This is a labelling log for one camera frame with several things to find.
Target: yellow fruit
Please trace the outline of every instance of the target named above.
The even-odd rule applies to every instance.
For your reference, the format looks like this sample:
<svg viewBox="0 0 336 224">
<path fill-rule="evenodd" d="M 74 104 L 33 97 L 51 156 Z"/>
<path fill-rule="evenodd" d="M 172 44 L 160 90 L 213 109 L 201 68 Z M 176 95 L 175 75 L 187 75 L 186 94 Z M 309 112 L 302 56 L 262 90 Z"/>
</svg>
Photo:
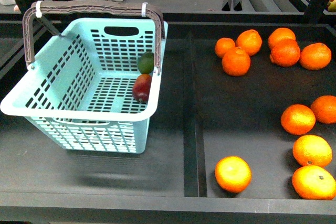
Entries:
<svg viewBox="0 0 336 224">
<path fill-rule="evenodd" d="M 292 177 L 295 191 L 303 199 L 332 200 L 336 196 L 336 181 L 324 168 L 317 165 L 303 166 Z"/>
</svg>

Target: basket side panel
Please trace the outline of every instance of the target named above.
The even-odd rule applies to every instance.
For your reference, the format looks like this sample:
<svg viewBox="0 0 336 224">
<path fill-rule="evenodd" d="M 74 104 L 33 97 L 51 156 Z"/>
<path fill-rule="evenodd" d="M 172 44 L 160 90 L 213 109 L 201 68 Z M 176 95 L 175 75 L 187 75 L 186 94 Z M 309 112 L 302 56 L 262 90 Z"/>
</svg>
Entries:
<svg viewBox="0 0 336 224">
<path fill-rule="evenodd" d="M 119 153 L 145 150 L 149 119 L 140 122 L 69 124 L 51 118 L 26 118 L 64 149 Z"/>
<path fill-rule="evenodd" d="M 78 109 L 96 74 L 84 41 L 75 30 L 72 36 L 46 44 L 33 66 L 37 87 L 25 104 L 33 109 Z"/>
<path fill-rule="evenodd" d="M 139 72 L 138 58 L 155 49 L 155 24 L 150 19 L 79 19 L 92 62 L 101 71 Z"/>
</svg>

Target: black shelf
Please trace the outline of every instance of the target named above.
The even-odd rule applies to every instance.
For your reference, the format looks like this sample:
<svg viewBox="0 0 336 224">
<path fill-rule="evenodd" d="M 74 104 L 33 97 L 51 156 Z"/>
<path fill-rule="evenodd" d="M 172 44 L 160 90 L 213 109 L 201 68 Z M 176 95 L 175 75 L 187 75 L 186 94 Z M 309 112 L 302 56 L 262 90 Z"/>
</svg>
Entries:
<svg viewBox="0 0 336 224">
<path fill-rule="evenodd" d="M 328 25 L 285 24 L 300 47 L 326 43 Z M 267 38 L 283 24 L 169 23 L 159 105 L 141 155 L 67 151 L 24 118 L 0 114 L 1 219 L 103 223 L 331 223 L 336 201 L 302 200 L 290 184 L 298 168 L 296 136 L 280 125 L 293 103 L 309 105 L 336 94 L 333 60 L 325 69 L 270 63 Z M 214 54 L 218 38 L 256 29 L 264 39 L 249 73 L 225 75 Z M 1 80 L 3 97 L 25 73 L 19 62 Z M 335 125 L 311 131 L 336 148 Z M 253 170 L 251 185 L 227 194 L 214 180 L 215 163 L 240 155 Z M 335 176 L 335 162 L 327 170 Z"/>
</svg>

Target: display rack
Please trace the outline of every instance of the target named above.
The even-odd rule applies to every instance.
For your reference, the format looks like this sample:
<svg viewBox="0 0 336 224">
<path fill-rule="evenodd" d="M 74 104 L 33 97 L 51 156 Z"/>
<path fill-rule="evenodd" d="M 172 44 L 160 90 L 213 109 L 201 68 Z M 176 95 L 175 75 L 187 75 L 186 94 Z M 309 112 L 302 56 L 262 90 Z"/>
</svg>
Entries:
<svg viewBox="0 0 336 224">
<path fill-rule="evenodd" d="M 146 1 L 169 22 L 146 151 L 136 156 L 65 151 L 24 118 L 0 113 L 0 220 L 336 222 L 336 200 L 303 200 L 291 186 L 299 167 L 291 155 L 295 137 L 279 122 L 294 101 L 310 104 L 322 94 L 336 95 L 336 62 L 314 72 L 299 65 L 279 68 L 270 63 L 267 47 L 270 33 L 287 26 L 301 48 L 320 41 L 336 52 L 336 31 L 317 24 L 328 20 L 322 10 L 326 0 L 262 0 L 259 6 L 241 0 L 242 11 L 222 10 L 229 0 L 197 0 L 201 4 L 192 7 L 186 0 L 125 0 Z M 67 21 L 55 26 L 62 31 Z M 223 73 L 214 45 L 247 29 L 259 31 L 263 46 L 248 75 L 231 78 Z M 8 36 L 19 39 L 20 28 L 13 31 Z M 38 51 L 50 35 L 39 29 L 35 34 Z M 16 47 L 15 60 L 0 76 L 0 100 L 26 72 L 22 44 Z M 323 135 L 336 150 L 335 125 L 317 124 L 311 133 Z M 242 156 L 253 170 L 253 182 L 241 194 L 226 193 L 214 178 L 216 162 L 227 155 Z M 327 167 L 334 176 L 335 168 L 335 161 Z"/>
</svg>

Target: basket hole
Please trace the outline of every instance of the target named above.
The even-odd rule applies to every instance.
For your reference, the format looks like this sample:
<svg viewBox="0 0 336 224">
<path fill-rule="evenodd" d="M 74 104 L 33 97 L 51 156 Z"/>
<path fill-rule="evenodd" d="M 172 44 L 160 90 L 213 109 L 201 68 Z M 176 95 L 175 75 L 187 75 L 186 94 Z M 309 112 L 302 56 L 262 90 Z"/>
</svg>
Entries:
<svg viewBox="0 0 336 224">
<path fill-rule="evenodd" d="M 139 29 L 136 27 L 114 27 L 106 26 L 104 32 L 109 35 L 115 36 L 134 36 L 139 34 Z"/>
</svg>

